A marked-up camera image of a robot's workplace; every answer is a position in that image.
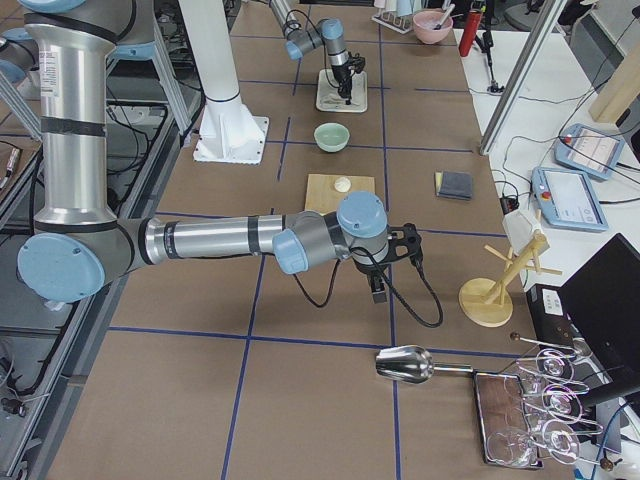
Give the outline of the grey folded cloth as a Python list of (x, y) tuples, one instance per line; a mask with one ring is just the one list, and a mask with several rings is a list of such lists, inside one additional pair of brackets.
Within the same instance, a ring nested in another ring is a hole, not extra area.
[(436, 171), (434, 183), (438, 197), (459, 200), (473, 198), (473, 178), (467, 172)]

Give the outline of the black glass tray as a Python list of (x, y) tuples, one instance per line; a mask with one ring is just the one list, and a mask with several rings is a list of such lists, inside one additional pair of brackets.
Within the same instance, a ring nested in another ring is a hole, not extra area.
[(489, 437), (508, 428), (528, 431), (529, 424), (523, 413), (522, 384), (514, 374), (476, 371), (472, 375), (474, 399), (482, 440), (483, 461), (488, 465), (524, 470), (541, 470), (544, 463), (534, 449), (529, 462), (512, 465), (500, 463), (490, 456)]

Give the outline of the wooden cutting board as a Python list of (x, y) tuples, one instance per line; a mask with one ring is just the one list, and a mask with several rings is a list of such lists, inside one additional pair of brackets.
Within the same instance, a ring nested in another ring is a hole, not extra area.
[[(334, 189), (334, 181), (339, 177), (351, 180), (351, 189), (346, 193)], [(336, 211), (340, 201), (355, 191), (375, 192), (375, 179), (370, 176), (309, 174), (307, 177), (304, 209), (326, 214)]]

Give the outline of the green ceramic bowl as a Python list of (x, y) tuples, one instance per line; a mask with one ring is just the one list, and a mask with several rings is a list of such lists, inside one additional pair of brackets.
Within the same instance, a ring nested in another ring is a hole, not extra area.
[(314, 130), (316, 145), (328, 153), (343, 150), (350, 140), (350, 132), (340, 123), (323, 123)]

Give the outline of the blue teach pendant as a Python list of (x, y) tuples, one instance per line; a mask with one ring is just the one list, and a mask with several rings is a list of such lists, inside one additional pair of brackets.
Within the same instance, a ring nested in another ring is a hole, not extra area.
[(536, 167), (532, 170), (531, 184), (534, 198), (550, 225), (590, 232), (609, 228), (585, 172)]
[(596, 180), (608, 180), (625, 145), (619, 135), (576, 123), (564, 130), (555, 144), (558, 164), (587, 173)]

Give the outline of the blue teach pendant near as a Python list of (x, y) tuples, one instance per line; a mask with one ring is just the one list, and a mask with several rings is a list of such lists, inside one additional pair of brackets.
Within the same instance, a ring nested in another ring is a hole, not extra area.
[(536, 167), (532, 170), (531, 184), (534, 198), (550, 225), (590, 232), (609, 228), (585, 172)]

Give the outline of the pink bowl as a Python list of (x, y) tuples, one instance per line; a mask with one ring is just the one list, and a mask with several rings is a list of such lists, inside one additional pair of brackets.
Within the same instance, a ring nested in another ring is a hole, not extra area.
[(441, 21), (442, 11), (424, 10), (414, 14), (413, 31), (424, 44), (430, 45), (442, 41), (453, 28), (453, 19), (448, 16)]

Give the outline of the blue teach pendant far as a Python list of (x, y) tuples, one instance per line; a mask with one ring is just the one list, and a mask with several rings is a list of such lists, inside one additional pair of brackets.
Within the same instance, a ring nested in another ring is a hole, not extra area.
[(625, 145), (619, 135), (576, 123), (564, 130), (555, 144), (558, 164), (587, 173), (596, 180), (608, 180)]

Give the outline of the metal scoop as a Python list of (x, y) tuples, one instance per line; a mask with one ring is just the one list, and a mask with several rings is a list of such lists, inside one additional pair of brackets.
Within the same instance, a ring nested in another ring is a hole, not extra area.
[(375, 368), (382, 377), (410, 384), (424, 383), (436, 374), (469, 376), (474, 372), (471, 365), (436, 362), (419, 345), (381, 349), (375, 357)]

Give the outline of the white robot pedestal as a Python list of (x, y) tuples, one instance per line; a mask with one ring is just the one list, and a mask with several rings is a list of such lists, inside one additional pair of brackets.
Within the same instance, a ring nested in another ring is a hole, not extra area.
[(179, 5), (206, 100), (194, 159), (256, 165), (269, 119), (253, 116), (241, 98), (223, 3), (184, 0)]

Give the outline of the wooden mug tree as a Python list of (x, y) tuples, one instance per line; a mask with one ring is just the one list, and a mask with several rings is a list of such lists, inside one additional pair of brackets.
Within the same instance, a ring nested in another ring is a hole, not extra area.
[(562, 271), (541, 266), (540, 255), (549, 248), (546, 235), (536, 229), (520, 253), (509, 248), (507, 255), (486, 244), (484, 248), (505, 264), (498, 280), (475, 278), (462, 285), (458, 294), (459, 304), (465, 315), (474, 323), (484, 327), (505, 325), (513, 314), (513, 302), (507, 286), (522, 270), (561, 275)]

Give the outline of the cream bear tray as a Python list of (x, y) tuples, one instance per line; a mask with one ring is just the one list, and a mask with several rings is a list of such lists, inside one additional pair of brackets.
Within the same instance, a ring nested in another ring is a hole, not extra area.
[(316, 109), (323, 112), (364, 113), (368, 108), (367, 73), (356, 73), (351, 76), (351, 96), (340, 89), (331, 69), (322, 69), (318, 74), (316, 92)]

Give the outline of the black monitor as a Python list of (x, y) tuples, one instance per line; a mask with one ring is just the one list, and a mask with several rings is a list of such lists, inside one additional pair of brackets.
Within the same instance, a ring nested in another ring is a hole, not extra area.
[(615, 234), (560, 289), (563, 309), (606, 366), (639, 370), (639, 252)]

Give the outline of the wine glass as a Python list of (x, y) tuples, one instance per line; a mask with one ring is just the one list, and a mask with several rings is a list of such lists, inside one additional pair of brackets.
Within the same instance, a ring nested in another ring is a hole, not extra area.
[(512, 468), (528, 468), (534, 452), (529, 434), (515, 428), (491, 434), (486, 441), (486, 449), (491, 462)]

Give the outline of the red bottle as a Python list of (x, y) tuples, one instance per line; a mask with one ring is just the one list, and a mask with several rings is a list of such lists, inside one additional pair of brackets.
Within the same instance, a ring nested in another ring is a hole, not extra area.
[(472, 10), (468, 13), (463, 34), (459, 42), (459, 54), (461, 57), (468, 56), (475, 41), (481, 19), (482, 12), (479, 10)]

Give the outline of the aluminium frame post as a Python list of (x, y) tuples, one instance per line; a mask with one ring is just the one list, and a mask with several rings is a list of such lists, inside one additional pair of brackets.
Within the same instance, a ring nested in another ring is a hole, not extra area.
[(488, 155), (500, 136), (500, 132), (505, 127), (508, 117), (518, 100), (529, 71), (566, 4), (567, 0), (546, 1), (543, 4), (540, 16), (527, 37), (505, 90), (484, 132), (479, 145), (479, 153), (481, 155)]

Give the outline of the white steamed bun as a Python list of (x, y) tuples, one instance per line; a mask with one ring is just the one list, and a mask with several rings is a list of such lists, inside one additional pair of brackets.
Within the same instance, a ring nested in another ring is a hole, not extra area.
[(346, 193), (351, 189), (352, 183), (348, 177), (339, 177), (334, 181), (334, 189), (340, 193)]

